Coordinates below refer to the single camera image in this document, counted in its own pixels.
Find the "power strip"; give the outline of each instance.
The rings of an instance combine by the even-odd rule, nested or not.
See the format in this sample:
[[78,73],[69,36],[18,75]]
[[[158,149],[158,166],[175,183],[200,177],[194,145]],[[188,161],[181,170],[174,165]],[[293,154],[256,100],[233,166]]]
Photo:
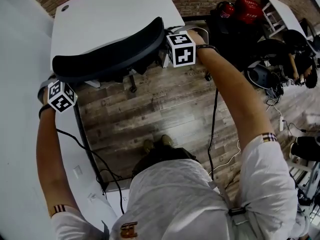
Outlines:
[[280,116],[279,118],[279,131],[282,132],[284,130],[284,117]]

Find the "white cable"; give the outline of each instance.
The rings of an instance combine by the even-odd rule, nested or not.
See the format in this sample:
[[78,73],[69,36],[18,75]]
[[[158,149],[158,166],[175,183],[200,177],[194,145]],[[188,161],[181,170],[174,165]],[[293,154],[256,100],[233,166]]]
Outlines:
[[282,117],[282,114],[281,114],[280,110],[279,110],[279,109],[277,109],[277,108],[276,108],[276,106],[275,106],[275,105],[273,105],[273,104],[269,105],[269,107],[266,109],[266,111],[268,111],[268,109],[269,109],[271,106],[273,106],[273,107],[275,108],[275,110],[276,110],[276,111],[278,111],[278,112],[280,113],[280,117]]
[[[269,109],[271,106],[273,106],[273,107],[275,108],[275,110],[278,111],[278,112],[280,113],[280,116],[282,117],[282,114],[281,114],[280,110],[278,110],[278,109],[276,108],[276,106],[273,105],[273,104],[269,105],[269,107],[266,109],[266,111],[268,111],[268,109]],[[216,168],[214,168],[213,170],[216,170],[216,169],[218,169],[219,167],[226,166],[226,165],[230,164],[231,160],[241,152],[241,149],[240,149],[240,147],[239,147],[239,140],[238,140],[237,143],[236,143],[236,147],[237,147],[238,150],[239,150],[238,153],[234,154],[227,163],[221,164],[221,165],[217,166]]]
[[241,152],[241,149],[240,149],[240,147],[239,147],[239,140],[238,140],[237,143],[236,143],[236,147],[237,147],[238,150],[239,150],[238,153],[234,154],[227,163],[221,164],[221,165],[217,166],[216,168],[214,168],[213,170],[216,170],[216,169],[218,169],[219,167],[228,165],[228,164],[231,162],[231,160],[232,160],[236,155],[238,155],[238,154]]

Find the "wooden floor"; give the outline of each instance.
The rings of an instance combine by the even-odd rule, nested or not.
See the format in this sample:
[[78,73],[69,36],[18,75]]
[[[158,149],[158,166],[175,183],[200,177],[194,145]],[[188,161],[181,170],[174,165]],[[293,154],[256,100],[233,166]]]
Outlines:
[[[90,147],[108,163],[111,170],[130,178],[135,164],[143,157],[143,142],[158,141],[163,134],[174,140],[175,147],[184,147],[195,155],[209,172],[207,155],[211,136],[215,84],[205,80],[202,65],[179,68],[152,67],[144,75],[134,76],[137,91],[131,93],[130,80],[123,83],[103,83],[95,89],[82,85],[77,90],[81,120]],[[257,89],[261,99],[266,96]],[[291,86],[276,106],[289,123],[305,129],[320,125],[319,87]],[[288,131],[279,132],[280,114],[270,107],[268,115],[276,131],[284,154],[288,153]],[[238,135],[234,121],[221,96],[218,96],[213,148],[214,167],[227,163],[238,152]],[[299,136],[302,133],[291,131]],[[104,165],[97,160],[99,169]],[[214,171],[217,181],[235,193],[241,167],[241,153],[232,161]],[[111,180],[107,171],[102,172],[105,181]]]

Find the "chair wheel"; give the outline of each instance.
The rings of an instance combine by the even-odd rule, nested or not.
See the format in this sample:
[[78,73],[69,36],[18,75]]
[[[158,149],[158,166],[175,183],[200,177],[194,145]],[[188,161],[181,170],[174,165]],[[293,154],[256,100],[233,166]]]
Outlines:
[[212,77],[211,77],[210,74],[206,74],[204,78],[205,78],[205,80],[207,80],[208,82],[210,82],[211,79],[212,79]]
[[135,93],[137,91],[137,87],[131,86],[130,87],[130,92]]

